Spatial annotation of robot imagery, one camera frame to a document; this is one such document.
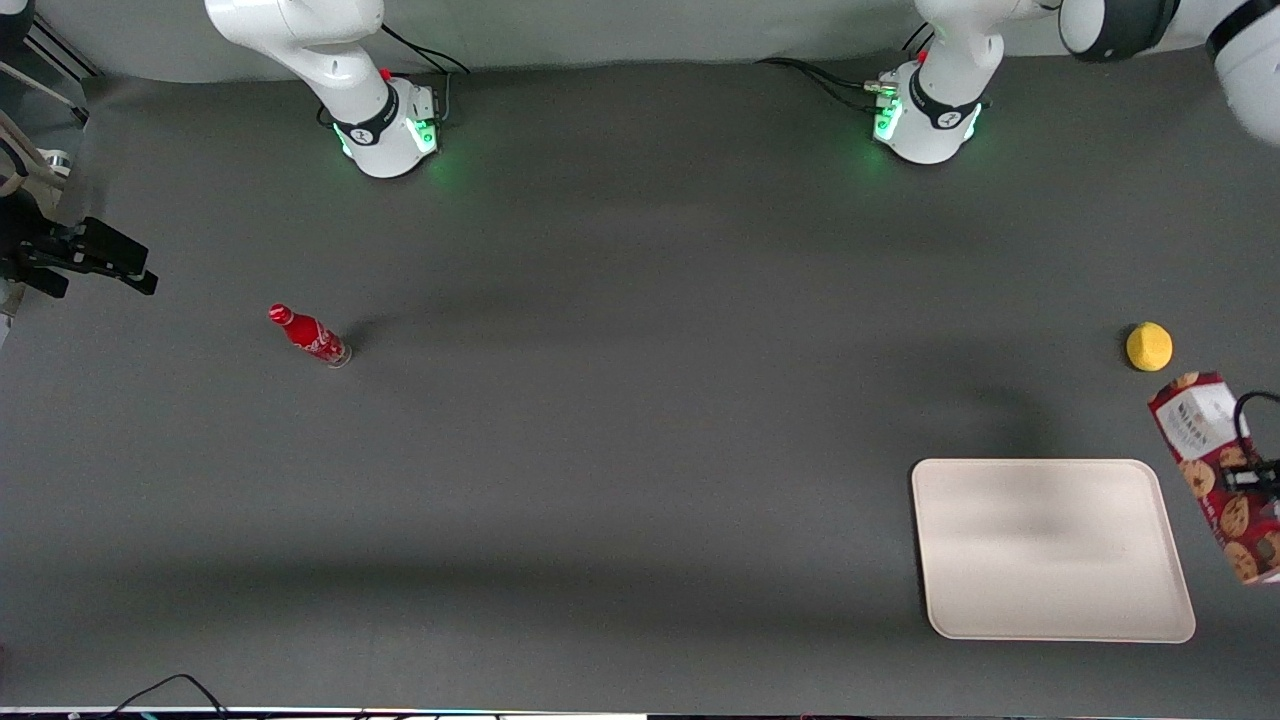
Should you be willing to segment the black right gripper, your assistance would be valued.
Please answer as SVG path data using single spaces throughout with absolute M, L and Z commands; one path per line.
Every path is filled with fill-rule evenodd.
M 1 210 L 3 279 L 23 284 L 51 299 L 63 299 L 69 286 L 59 270 L 87 275 L 86 260 L 73 240 L 82 234 L 82 252 L 106 263 L 99 274 L 116 279 L 143 296 L 154 296 L 159 278 L 146 270 L 148 249 L 95 217 L 76 224 L 49 220 L 37 208 L 4 205 Z

